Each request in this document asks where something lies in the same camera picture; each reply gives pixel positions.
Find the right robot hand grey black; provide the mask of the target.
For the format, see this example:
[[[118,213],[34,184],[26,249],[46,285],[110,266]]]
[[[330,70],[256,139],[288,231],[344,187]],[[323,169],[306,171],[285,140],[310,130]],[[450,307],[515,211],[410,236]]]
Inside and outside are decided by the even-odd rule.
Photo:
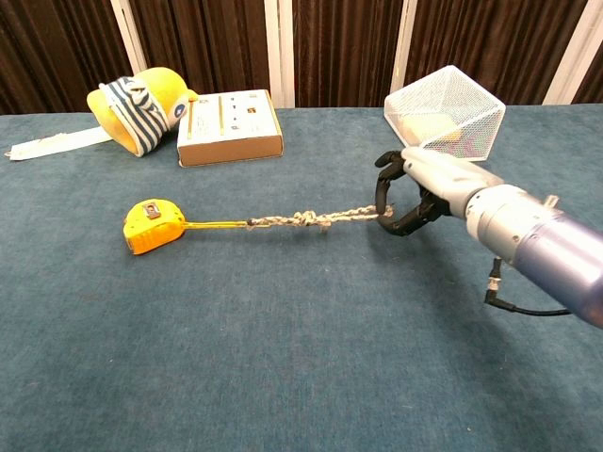
[[[470,161],[421,147],[383,153],[375,166],[378,175],[375,206],[379,224],[390,234],[406,236],[441,216],[465,218],[470,199],[503,180]],[[407,175],[419,187],[420,204],[398,220],[385,214],[392,181]]]

